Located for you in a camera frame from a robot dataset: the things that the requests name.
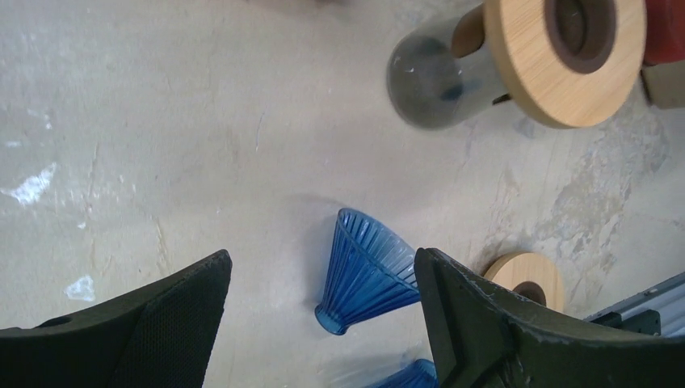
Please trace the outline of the red black coffee carafe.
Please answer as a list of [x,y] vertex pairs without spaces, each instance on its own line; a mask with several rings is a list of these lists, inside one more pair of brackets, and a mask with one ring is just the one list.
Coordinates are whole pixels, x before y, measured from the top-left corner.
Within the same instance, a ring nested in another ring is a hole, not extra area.
[[649,104],[684,107],[684,0],[647,1],[641,81]]

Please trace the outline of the grey glass carafe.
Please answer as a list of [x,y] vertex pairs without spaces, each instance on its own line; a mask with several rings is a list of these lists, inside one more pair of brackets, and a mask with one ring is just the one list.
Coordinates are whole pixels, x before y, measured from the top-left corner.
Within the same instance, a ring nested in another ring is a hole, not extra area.
[[390,55],[386,84],[398,115],[445,129],[511,100],[485,37],[484,7],[429,20]]

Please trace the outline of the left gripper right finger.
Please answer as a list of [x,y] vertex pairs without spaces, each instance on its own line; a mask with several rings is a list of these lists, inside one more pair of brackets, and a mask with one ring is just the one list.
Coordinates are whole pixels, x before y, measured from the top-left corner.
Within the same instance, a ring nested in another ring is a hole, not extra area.
[[681,387],[684,340],[558,313],[442,251],[414,258],[442,387]]

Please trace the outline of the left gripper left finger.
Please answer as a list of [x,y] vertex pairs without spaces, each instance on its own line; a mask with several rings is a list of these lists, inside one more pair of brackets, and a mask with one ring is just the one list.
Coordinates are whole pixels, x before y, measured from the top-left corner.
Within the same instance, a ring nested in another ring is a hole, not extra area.
[[1,331],[3,387],[201,387],[224,313],[226,250],[34,328]]

